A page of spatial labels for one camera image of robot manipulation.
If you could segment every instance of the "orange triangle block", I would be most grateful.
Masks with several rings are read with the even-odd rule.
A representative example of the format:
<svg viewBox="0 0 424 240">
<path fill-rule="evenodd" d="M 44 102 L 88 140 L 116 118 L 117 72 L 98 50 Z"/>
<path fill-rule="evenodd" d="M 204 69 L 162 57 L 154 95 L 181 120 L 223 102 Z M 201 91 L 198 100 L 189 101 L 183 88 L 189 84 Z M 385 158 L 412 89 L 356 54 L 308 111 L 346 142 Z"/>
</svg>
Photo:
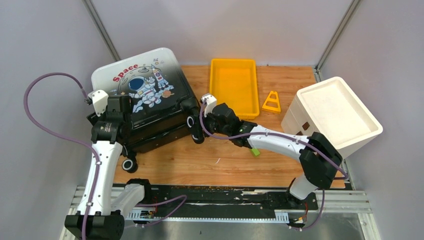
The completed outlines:
<svg viewBox="0 0 424 240">
<path fill-rule="evenodd" d="M 272 113 L 277 113 L 277 114 L 281 113 L 280 100 L 278 99 L 278 92 L 271 91 L 268 94 L 268 97 L 266 98 L 265 102 L 262 105 L 262 109 Z"/>
</svg>

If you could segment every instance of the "rocket illustration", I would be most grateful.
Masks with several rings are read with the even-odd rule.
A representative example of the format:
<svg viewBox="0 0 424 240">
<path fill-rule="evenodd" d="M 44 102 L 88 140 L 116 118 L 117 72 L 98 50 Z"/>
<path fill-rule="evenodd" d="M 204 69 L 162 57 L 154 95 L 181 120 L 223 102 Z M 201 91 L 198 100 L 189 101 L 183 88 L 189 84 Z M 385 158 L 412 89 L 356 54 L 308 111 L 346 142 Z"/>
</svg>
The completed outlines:
<svg viewBox="0 0 424 240">
<path fill-rule="evenodd" d="M 174 89 L 174 86 L 170 85 L 170 83 L 162 76 L 162 73 L 152 64 L 151 71 L 153 72 L 154 77 L 157 80 L 157 85 L 159 87 L 159 93 L 162 93 L 165 90 Z"/>
</svg>

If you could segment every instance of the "white container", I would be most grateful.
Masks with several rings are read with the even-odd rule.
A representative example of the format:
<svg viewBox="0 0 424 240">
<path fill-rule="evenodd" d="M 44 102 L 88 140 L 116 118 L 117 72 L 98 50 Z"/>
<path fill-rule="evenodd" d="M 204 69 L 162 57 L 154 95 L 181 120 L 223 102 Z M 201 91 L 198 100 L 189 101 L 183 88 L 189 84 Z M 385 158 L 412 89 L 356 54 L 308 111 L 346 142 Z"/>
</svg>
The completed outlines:
<svg viewBox="0 0 424 240">
<path fill-rule="evenodd" d="M 341 77 L 297 91 L 281 127 L 294 135 L 324 134 L 345 159 L 383 131 L 358 96 Z"/>
</svg>

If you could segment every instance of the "green block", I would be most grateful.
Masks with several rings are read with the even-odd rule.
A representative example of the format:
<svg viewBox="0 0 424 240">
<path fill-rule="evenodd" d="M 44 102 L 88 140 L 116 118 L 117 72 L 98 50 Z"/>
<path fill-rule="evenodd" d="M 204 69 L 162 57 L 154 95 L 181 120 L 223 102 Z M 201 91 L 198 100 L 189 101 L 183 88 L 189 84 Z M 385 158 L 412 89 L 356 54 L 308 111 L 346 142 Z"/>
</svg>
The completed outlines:
<svg viewBox="0 0 424 240">
<path fill-rule="evenodd" d="M 250 151 L 252 152 L 253 156 L 255 156 L 255 157 L 257 157 L 257 156 L 259 156 L 259 154 L 261 154 L 259 152 L 259 150 L 256 149 L 256 148 L 252 148 L 252 149 L 250 149 Z"/>
</svg>

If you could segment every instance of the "triangle object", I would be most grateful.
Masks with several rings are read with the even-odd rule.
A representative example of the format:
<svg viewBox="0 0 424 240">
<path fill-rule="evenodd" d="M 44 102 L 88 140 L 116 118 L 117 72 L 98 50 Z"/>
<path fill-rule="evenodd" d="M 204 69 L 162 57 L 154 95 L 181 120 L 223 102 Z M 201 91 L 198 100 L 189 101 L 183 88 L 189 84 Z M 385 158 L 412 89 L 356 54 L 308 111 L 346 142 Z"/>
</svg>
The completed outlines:
<svg viewBox="0 0 424 240">
<path fill-rule="evenodd" d="M 274 104 L 277 105 L 277 107 L 267 106 L 267 103 L 274 103 Z M 268 97 L 266 98 L 265 102 L 262 105 L 262 109 L 265 110 L 265 111 L 276 113 L 276 114 L 281 113 L 280 100 L 278 99 L 278 92 L 271 91 L 268 94 Z"/>
</svg>

